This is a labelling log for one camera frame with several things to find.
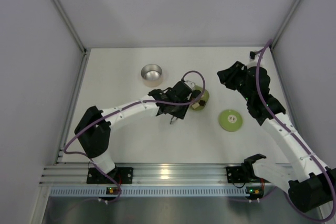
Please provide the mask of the black oval food piece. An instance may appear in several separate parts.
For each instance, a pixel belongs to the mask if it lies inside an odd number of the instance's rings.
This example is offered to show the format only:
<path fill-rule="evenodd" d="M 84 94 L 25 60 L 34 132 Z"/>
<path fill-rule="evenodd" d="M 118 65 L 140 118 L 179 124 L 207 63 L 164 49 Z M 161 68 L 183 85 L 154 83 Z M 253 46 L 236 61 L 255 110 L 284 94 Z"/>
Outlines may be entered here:
<path fill-rule="evenodd" d="M 196 99 L 202 92 L 200 90 L 194 90 L 192 93 L 192 98 Z"/>

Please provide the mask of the silver metal tongs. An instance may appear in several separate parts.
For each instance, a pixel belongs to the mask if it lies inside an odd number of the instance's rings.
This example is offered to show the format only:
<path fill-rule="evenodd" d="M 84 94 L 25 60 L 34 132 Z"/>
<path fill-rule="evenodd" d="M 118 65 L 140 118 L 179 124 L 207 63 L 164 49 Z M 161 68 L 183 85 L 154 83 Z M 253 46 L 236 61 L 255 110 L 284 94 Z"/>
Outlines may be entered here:
<path fill-rule="evenodd" d="M 181 80 L 171 90 L 171 93 L 176 97 L 175 103 L 188 103 L 191 102 L 192 92 L 195 89 L 195 83 L 191 81 Z M 174 124 L 179 119 L 184 119 L 189 105 L 177 106 L 175 105 L 170 112 L 170 124 Z"/>

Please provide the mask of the beige food cube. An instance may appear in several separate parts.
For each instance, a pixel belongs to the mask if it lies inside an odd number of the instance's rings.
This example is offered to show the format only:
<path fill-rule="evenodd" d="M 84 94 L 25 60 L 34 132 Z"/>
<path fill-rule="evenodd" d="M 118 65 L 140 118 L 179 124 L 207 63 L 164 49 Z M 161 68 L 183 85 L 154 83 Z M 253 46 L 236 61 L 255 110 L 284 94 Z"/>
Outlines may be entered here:
<path fill-rule="evenodd" d="M 194 103 L 190 106 L 192 110 L 196 110 L 200 105 L 198 103 Z"/>

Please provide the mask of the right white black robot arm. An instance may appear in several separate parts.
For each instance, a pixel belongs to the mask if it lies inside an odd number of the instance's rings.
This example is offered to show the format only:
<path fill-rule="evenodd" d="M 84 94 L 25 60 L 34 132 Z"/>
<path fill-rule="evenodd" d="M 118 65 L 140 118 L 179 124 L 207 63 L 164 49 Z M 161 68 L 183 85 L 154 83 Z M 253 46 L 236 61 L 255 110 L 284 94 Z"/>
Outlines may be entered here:
<path fill-rule="evenodd" d="M 245 181 L 271 182 L 285 192 L 300 212 L 335 201 L 335 169 L 312 151 L 295 129 L 284 106 L 270 94 L 267 70 L 237 61 L 219 71 L 217 76 L 226 88 L 244 97 L 249 114 L 271 136 L 292 167 L 287 170 L 265 155 L 255 154 L 241 164 Z"/>

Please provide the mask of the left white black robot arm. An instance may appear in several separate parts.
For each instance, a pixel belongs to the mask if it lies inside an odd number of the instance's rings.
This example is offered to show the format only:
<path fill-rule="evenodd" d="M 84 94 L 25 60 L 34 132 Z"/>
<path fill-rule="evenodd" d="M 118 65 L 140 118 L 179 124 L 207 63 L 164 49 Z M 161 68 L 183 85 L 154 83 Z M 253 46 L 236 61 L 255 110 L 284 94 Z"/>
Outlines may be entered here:
<path fill-rule="evenodd" d="M 108 153 L 112 132 L 146 117 L 169 114 L 183 119 L 191 102 L 195 83 L 179 81 L 165 90 L 155 89 L 143 98 L 119 107 L 100 110 L 88 108 L 75 128 L 75 134 L 86 154 L 105 174 L 112 176 L 117 167 Z"/>

